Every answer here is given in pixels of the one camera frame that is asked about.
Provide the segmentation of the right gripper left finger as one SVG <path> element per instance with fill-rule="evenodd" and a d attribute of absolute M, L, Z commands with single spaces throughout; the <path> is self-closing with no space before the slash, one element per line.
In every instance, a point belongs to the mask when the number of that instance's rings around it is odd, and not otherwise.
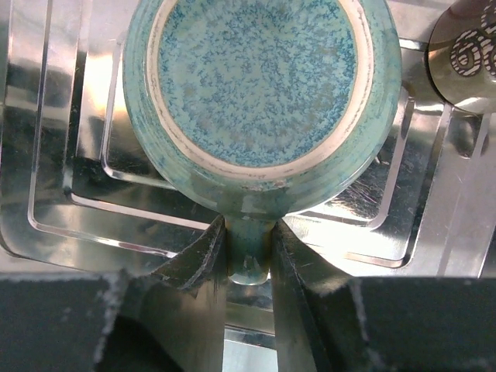
<path fill-rule="evenodd" d="M 226 229 L 217 218 L 152 274 L 1 276 L 3 371 L 220 371 Z"/>

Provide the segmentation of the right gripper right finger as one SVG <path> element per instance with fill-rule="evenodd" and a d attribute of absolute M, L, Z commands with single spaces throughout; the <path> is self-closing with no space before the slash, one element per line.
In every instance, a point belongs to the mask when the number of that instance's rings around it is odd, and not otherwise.
<path fill-rule="evenodd" d="M 281 371 L 493 371 L 495 281 L 354 277 L 284 223 L 271 285 Z"/>

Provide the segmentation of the green ceramic mug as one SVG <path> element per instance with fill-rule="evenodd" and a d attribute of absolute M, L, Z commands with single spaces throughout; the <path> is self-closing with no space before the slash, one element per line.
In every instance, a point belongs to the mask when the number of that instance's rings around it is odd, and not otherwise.
<path fill-rule="evenodd" d="M 141 1 L 122 80 L 150 162 L 224 217 L 228 277 L 256 285 L 277 220 L 337 196 L 383 146 L 401 51 L 384 1 Z"/>

